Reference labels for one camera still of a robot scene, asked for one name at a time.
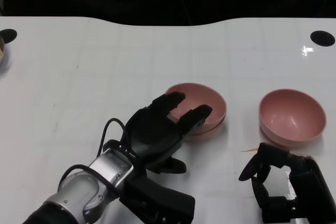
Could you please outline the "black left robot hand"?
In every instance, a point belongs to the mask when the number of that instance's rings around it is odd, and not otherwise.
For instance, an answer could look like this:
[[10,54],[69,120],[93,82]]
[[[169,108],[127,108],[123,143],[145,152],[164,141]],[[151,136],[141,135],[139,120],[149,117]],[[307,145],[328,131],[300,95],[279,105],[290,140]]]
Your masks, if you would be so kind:
[[127,135],[123,139],[129,141],[128,150],[145,169],[157,174],[186,173],[185,163],[172,155],[204,124],[212,108],[202,104],[188,110],[174,122],[168,114],[185,98],[183,92],[163,94],[128,120],[125,126]]

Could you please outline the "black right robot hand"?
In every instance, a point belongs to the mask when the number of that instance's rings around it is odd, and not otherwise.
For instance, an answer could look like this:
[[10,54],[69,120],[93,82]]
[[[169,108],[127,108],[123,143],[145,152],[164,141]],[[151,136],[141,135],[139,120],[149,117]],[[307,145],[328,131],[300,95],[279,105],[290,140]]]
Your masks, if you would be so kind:
[[[269,196],[263,183],[272,166],[291,169],[289,181],[296,194],[294,199]],[[309,223],[335,223],[335,202],[312,157],[260,143],[239,177],[240,181],[249,179],[264,223],[286,223],[297,218],[306,218]]]

